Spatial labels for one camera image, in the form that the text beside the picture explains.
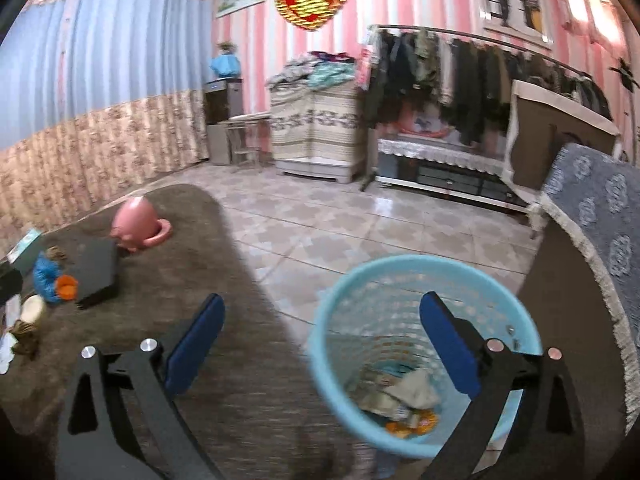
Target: blue plastic bag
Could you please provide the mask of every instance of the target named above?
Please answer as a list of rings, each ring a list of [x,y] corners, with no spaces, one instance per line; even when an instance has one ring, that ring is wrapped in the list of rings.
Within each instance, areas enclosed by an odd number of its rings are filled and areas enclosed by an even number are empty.
[[[235,54],[222,54],[209,63],[218,77],[240,77],[240,62]]]
[[[33,267],[33,288],[47,303],[61,301],[56,292],[56,279],[60,274],[60,266],[40,253]]]

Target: blue gripper pad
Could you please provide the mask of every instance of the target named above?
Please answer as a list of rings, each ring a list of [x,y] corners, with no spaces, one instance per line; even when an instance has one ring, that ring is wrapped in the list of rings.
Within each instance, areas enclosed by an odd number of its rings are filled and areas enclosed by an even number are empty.
[[[478,362],[453,325],[455,320],[435,292],[420,300],[420,322],[456,390],[473,399],[480,393]]]
[[[211,294],[167,359],[164,388],[170,396],[189,389],[224,323],[225,303]]]

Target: metal screw head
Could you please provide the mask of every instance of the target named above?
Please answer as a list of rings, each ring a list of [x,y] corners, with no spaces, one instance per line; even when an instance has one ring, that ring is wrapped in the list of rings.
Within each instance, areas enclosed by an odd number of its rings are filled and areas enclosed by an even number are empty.
[[[92,358],[95,355],[95,346],[85,346],[80,352],[80,355],[85,359]]]
[[[550,348],[546,354],[552,358],[554,361],[559,361],[562,359],[562,352],[558,348]]]
[[[143,352],[152,352],[158,347],[158,341],[151,338],[143,339],[142,343],[140,343],[140,349]]]
[[[499,339],[489,339],[486,342],[486,347],[491,350],[491,352],[502,352],[504,350],[504,343]]]

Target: tiled floor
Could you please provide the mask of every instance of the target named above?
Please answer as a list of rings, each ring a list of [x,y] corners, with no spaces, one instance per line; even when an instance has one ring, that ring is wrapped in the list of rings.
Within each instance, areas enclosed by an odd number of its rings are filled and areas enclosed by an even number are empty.
[[[506,214],[374,183],[336,184],[203,163],[137,190],[200,186],[224,207],[255,279],[304,346],[322,295],[359,264],[390,254],[455,258],[516,291],[537,248]]]

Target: orange cup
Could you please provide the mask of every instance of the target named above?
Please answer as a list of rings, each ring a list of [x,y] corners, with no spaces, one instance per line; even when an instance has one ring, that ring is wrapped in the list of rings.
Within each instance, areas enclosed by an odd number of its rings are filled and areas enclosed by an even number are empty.
[[[61,300],[74,300],[78,293],[78,280],[68,274],[56,279],[56,294]]]

